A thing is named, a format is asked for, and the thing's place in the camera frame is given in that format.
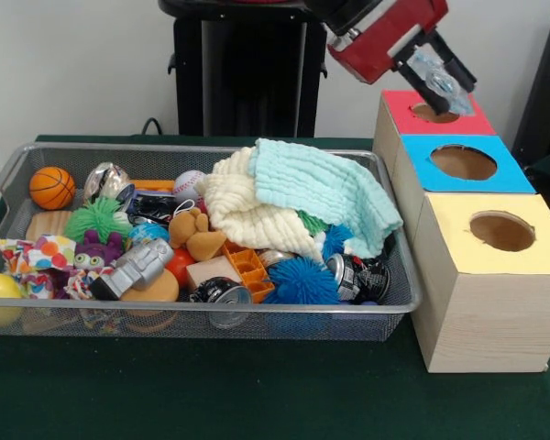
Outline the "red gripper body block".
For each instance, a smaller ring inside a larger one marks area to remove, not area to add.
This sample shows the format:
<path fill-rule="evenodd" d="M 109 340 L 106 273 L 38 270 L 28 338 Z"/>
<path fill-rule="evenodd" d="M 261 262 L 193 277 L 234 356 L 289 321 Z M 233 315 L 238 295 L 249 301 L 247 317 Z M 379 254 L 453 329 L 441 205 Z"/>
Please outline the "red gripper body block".
<path fill-rule="evenodd" d="M 435 29 L 445 1 L 342 1 L 331 15 L 332 57 L 361 82 L 373 84 L 395 67 L 401 50 Z"/>

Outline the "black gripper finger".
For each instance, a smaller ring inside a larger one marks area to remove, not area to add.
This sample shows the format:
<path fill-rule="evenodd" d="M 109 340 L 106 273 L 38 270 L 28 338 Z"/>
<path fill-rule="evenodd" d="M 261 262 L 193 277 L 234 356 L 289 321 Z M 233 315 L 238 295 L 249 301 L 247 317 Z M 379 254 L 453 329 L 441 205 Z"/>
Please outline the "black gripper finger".
<path fill-rule="evenodd" d="M 409 83 L 409 85 L 425 100 L 437 115 L 450 111 L 448 101 L 433 92 L 425 81 L 404 61 L 396 62 L 396 71 Z"/>
<path fill-rule="evenodd" d="M 446 41 L 436 29 L 433 29 L 428 34 L 427 42 L 438 55 L 446 72 L 452 76 L 466 92 L 473 92 L 477 83 L 476 77 L 449 48 Z"/>

